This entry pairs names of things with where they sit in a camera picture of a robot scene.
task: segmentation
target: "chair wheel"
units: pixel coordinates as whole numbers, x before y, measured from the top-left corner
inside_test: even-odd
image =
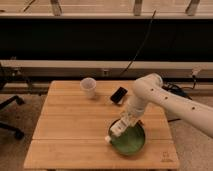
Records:
[[[22,138],[24,138],[24,133],[22,131],[16,131],[14,137],[17,140],[21,140]]]
[[[18,97],[18,98],[16,99],[16,103],[17,103],[18,105],[23,105],[23,104],[24,104],[24,100],[23,100],[22,98]]]

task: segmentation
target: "office chair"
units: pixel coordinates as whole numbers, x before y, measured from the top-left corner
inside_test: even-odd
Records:
[[[0,82],[0,89],[2,89],[4,87],[4,85],[6,84],[6,79],[4,78],[5,73],[4,73],[4,70],[1,66],[1,64],[0,64],[0,68],[3,73],[3,77],[1,77],[2,79]],[[7,105],[9,105],[10,103],[12,103],[13,101],[16,101],[16,103],[18,105],[24,104],[23,99],[20,98],[19,96],[15,95],[15,96],[7,99],[6,101],[0,103],[0,110],[3,109],[4,107],[6,107]],[[14,136],[17,140],[21,140],[24,137],[24,133],[19,128],[4,124],[1,121],[0,121],[0,128],[15,132]]]

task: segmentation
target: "vertical post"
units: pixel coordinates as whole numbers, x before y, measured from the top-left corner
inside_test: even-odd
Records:
[[[62,13],[58,0],[50,0],[54,16],[60,16]]]
[[[142,2],[143,2],[143,0],[135,0],[135,5],[134,5],[134,9],[133,9],[133,13],[135,16],[141,15]]]
[[[186,8],[186,14],[189,16],[195,15],[199,3],[200,3],[200,0],[191,0],[191,2],[189,3],[189,6]]]

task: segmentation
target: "black wall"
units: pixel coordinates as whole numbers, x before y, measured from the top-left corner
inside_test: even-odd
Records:
[[[149,20],[0,19],[0,59],[131,60]],[[154,20],[137,60],[213,61],[213,20]]]

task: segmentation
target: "chair base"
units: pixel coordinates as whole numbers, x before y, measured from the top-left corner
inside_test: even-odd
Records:
[[[1,103],[0,104],[0,109],[3,109],[4,107],[9,105],[13,101],[16,101],[16,103],[18,105],[24,104],[24,100],[16,95],[16,96],[13,96],[13,97],[9,98],[8,100],[4,101],[3,103]],[[7,124],[4,124],[4,123],[0,122],[0,128],[15,132],[14,133],[14,137],[17,140],[21,140],[24,137],[24,133],[20,129],[16,128],[16,127],[13,127],[13,126],[10,126],[10,125],[7,125]]]

